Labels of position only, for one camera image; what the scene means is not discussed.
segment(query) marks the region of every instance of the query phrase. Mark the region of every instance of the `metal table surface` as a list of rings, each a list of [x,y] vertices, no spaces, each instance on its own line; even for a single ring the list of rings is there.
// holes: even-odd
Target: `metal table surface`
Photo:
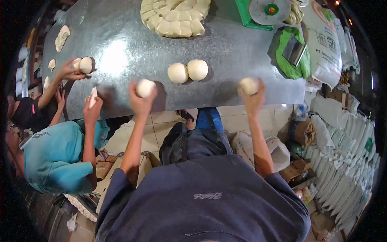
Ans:
[[[97,71],[90,79],[67,83],[65,119],[81,118],[84,99],[93,86],[108,90],[101,118],[133,114],[127,87],[132,78],[158,81],[153,112],[208,106],[241,105],[238,82],[261,77],[266,84],[266,104],[302,103],[304,79],[283,77],[269,56],[275,31],[249,29],[242,25],[235,0],[211,1],[202,36],[172,39],[160,37],[140,19],[141,0],[79,0],[47,33],[43,52],[43,80],[50,80],[71,57],[92,56]],[[55,38],[67,25],[71,35],[62,52]],[[55,59],[53,73],[48,63]],[[168,67],[192,59],[208,63],[209,73],[201,82],[172,83]]]

